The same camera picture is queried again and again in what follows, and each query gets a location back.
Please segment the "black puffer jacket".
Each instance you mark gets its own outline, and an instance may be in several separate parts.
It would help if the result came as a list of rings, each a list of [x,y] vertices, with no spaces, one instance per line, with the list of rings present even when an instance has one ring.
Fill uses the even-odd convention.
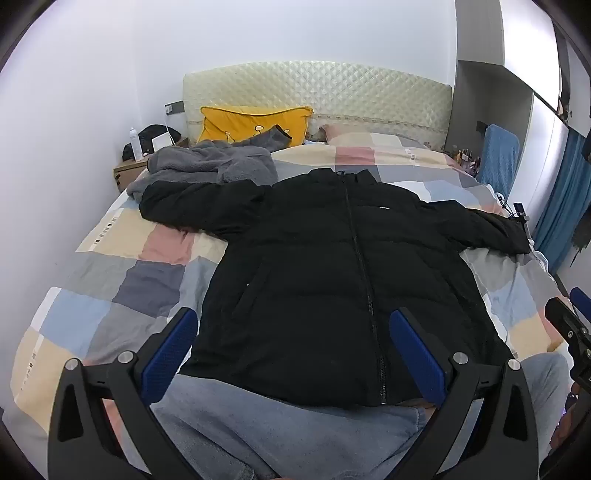
[[[271,186],[158,181],[139,210],[226,243],[185,376],[304,406],[415,400],[389,333],[402,308],[451,352],[510,358],[462,253],[529,253],[513,219],[330,169]]]

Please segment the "blue curtain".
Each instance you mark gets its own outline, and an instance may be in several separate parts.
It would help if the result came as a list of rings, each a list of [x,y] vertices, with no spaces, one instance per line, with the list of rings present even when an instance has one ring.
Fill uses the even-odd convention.
[[[548,203],[534,233],[536,249],[555,274],[566,258],[576,225],[590,205],[590,162],[583,155],[586,138],[569,129],[562,163]]]

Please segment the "person's blue jeans legs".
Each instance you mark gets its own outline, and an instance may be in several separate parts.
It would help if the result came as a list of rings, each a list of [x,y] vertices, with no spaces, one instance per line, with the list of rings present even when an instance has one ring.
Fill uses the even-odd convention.
[[[150,409],[205,479],[382,479],[435,412],[419,400],[308,409],[184,375]]]

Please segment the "blue towel covered chair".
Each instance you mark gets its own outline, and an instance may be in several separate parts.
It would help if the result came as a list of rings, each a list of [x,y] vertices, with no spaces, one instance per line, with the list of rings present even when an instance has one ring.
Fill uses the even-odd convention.
[[[507,198],[517,174],[519,138],[512,132],[491,124],[485,130],[477,180],[489,184],[496,193]]]

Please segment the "wooden nightstand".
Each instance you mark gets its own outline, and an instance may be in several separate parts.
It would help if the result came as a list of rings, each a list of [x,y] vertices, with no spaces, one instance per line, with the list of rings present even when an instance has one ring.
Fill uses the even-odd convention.
[[[135,181],[138,176],[146,169],[148,157],[139,161],[123,161],[112,169],[112,174],[118,191],[122,193],[130,183]]]

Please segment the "cream quilted headboard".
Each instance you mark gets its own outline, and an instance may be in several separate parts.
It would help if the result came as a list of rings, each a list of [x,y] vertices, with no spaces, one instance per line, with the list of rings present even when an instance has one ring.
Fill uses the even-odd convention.
[[[259,107],[314,110],[308,131],[325,124],[401,134],[440,150],[447,139],[452,87],[382,67],[332,61],[250,62],[187,73],[182,101],[187,133],[196,139],[200,108]]]

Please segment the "clear plastic bottle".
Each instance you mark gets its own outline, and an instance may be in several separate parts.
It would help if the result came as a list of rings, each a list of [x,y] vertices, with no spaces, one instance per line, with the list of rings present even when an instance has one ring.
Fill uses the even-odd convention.
[[[132,148],[133,158],[135,161],[140,161],[143,158],[141,142],[137,131],[134,128],[129,130],[130,145]]]

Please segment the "black bag on nightstand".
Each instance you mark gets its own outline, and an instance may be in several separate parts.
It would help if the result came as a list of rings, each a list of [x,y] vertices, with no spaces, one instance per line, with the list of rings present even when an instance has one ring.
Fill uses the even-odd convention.
[[[141,142],[143,157],[153,154],[162,147],[178,145],[182,140],[182,135],[177,130],[162,124],[151,124],[143,130],[135,130]],[[121,160],[134,160],[130,138],[122,149]]]

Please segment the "pink patterned pillow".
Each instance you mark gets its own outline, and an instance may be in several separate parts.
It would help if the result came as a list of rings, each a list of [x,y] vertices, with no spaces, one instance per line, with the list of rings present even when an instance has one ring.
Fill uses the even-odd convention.
[[[324,133],[326,143],[331,143],[332,140],[342,135],[367,134],[368,132],[362,126],[349,124],[324,124],[320,127],[320,130]]]

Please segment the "grey fleece garment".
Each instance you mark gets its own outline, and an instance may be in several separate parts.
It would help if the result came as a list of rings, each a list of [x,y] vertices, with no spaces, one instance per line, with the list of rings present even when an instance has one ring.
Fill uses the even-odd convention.
[[[156,181],[224,184],[250,180],[271,185],[279,180],[271,154],[286,149],[291,137],[280,126],[240,142],[204,140],[191,148],[164,147],[147,161],[147,172],[131,182],[126,193],[140,201]]]

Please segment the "yellow pillow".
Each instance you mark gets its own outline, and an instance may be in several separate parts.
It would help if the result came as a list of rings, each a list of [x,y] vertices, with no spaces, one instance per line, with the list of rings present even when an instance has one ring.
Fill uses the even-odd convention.
[[[198,141],[222,140],[235,143],[279,126],[290,136],[290,147],[304,143],[308,120],[314,114],[310,106],[280,109],[246,106],[202,106],[204,116]]]

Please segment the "dark wall socket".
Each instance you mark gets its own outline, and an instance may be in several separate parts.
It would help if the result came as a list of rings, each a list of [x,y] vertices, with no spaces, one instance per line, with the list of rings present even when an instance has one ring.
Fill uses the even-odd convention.
[[[176,101],[164,105],[166,115],[175,115],[184,112],[184,103],[182,101]]]

